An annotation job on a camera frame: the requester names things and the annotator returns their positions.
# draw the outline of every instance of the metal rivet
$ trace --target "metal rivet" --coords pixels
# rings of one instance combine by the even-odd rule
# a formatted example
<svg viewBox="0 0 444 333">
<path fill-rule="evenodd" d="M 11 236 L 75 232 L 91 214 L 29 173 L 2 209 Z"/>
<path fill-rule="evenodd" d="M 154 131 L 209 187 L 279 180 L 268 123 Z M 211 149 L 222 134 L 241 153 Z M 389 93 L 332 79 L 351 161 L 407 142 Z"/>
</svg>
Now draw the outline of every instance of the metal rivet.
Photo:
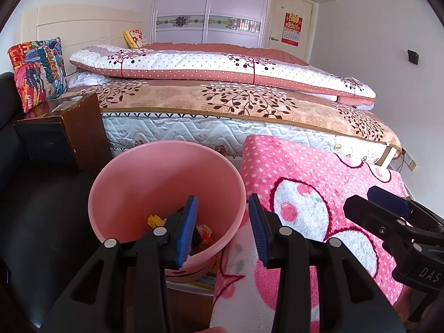
<svg viewBox="0 0 444 333">
<path fill-rule="evenodd" d="M 163 226 L 158 226 L 156 229 L 154 229 L 154 235 L 157 235 L 158 237 L 165 235 L 166 233 L 167 229 Z"/>
<path fill-rule="evenodd" d="M 116 244 L 117 244 L 117 240 L 115 240 L 114 238 L 111 238 L 111 239 L 105 240 L 104 246 L 106 248 L 114 248 Z"/>
<path fill-rule="evenodd" d="M 331 238 L 329 240 L 329 244 L 335 248 L 339 248 L 342 245 L 342 241 L 340 241 L 338 238 Z"/>
<path fill-rule="evenodd" d="M 422 252 L 422 247 L 418 243 L 413 243 L 413 247 L 418 251 Z"/>
<path fill-rule="evenodd" d="M 293 230 L 289 226 L 281 226 L 279 228 L 279 233 L 281 235 L 291 235 Z"/>
</svg>

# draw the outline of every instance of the yellow pillow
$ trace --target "yellow pillow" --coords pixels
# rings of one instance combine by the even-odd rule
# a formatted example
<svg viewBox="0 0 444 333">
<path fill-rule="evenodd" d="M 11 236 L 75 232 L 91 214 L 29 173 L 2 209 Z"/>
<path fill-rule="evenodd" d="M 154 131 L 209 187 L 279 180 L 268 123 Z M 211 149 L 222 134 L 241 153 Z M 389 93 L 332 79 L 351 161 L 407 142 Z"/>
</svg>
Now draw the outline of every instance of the yellow pillow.
<svg viewBox="0 0 444 333">
<path fill-rule="evenodd" d="M 127 41 L 128 46 L 132 49 L 138 49 L 148 44 L 148 41 L 146 41 L 146 38 L 143 35 L 142 30 L 139 29 L 124 31 L 123 37 Z"/>
</svg>

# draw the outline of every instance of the electrical outlet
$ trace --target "electrical outlet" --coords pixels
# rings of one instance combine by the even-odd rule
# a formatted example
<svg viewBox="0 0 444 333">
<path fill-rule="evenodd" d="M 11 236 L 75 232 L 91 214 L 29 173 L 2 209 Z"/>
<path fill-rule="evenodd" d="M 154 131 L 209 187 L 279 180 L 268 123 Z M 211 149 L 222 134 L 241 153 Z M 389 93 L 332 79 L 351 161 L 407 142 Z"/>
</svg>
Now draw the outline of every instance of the electrical outlet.
<svg viewBox="0 0 444 333">
<path fill-rule="evenodd" d="M 405 153 L 404 153 L 404 162 L 407 164 L 407 166 L 409 167 L 409 169 L 411 171 L 414 171 L 416 169 L 417 165 L 418 165 L 416 163 L 416 161 L 414 161 L 412 156 L 407 151 L 405 151 Z"/>
</svg>

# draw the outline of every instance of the sliding wardrobe door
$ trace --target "sliding wardrobe door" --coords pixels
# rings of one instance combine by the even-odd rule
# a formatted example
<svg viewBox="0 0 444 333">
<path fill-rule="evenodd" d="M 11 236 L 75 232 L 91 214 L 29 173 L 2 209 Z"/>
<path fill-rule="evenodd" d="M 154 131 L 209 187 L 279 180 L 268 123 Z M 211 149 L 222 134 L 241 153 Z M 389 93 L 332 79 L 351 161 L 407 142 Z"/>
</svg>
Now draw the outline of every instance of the sliding wardrobe door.
<svg viewBox="0 0 444 333">
<path fill-rule="evenodd" d="M 155 0 L 153 42 L 203 42 L 207 0 Z"/>
<path fill-rule="evenodd" d="M 208 0 L 208 4 L 210 15 L 204 42 L 260 46 L 267 0 Z"/>
</svg>

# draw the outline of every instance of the polka dot quilt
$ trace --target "polka dot quilt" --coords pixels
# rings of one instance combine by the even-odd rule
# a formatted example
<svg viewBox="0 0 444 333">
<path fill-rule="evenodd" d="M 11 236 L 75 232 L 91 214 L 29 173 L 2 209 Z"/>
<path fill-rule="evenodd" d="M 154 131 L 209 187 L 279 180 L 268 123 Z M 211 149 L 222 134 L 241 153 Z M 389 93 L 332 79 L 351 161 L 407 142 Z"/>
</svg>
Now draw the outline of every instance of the polka dot quilt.
<svg viewBox="0 0 444 333">
<path fill-rule="evenodd" d="M 264 57 L 200 51 L 86 47 L 70 63 L 107 76 L 138 79 L 205 80 L 274 86 L 312 94 L 374 99 L 367 85 L 352 77 Z"/>
<path fill-rule="evenodd" d="M 377 185 L 407 196 L 400 175 L 376 165 L 292 143 L 250 135 L 243 149 L 241 175 L 247 198 L 257 193 L 264 209 L 305 238 L 341 239 L 393 304 L 402 284 L 391 276 L 396 264 L 382 241 L 349 221 L 343 211 L 352 195 L 366 198 Z M 223 250 L 211 326 L 228 333 L 269 333 L 276 308 L 279 270 L 258 259 L 248 211 L 235 237 Z M 319 294 L 315 269 L 310 271 L 311 333 L 319 332 Z"/>
</svg>

